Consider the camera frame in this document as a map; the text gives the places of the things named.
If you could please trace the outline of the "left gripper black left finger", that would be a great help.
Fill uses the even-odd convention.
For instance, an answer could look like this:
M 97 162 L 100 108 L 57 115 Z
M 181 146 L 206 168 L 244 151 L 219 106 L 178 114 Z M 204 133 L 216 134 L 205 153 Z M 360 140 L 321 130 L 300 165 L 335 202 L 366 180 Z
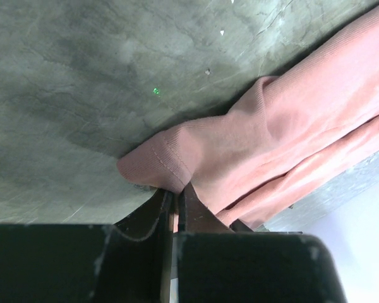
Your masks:
M 114 224 L 0 223 L 0 302 L 168 302 L 173 198 Z

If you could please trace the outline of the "pink printed t shirt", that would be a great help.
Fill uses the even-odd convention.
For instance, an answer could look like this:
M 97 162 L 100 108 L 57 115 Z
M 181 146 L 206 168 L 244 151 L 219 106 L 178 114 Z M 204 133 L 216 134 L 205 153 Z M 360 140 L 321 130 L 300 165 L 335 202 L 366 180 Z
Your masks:
M 258 227 L 379 150 L 379 5 L 222 115 L 159 132 L 121 158 L 129 182 L 192 185 L 225 225 Z

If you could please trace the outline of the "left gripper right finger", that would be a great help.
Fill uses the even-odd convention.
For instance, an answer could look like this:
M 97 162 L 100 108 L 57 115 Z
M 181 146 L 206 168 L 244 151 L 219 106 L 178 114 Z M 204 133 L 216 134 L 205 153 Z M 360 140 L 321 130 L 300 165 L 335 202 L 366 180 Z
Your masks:
M 180 302 L 345 302 L 330 251 L 300 232 L 225 226 L 188 185 L 178 198 Z

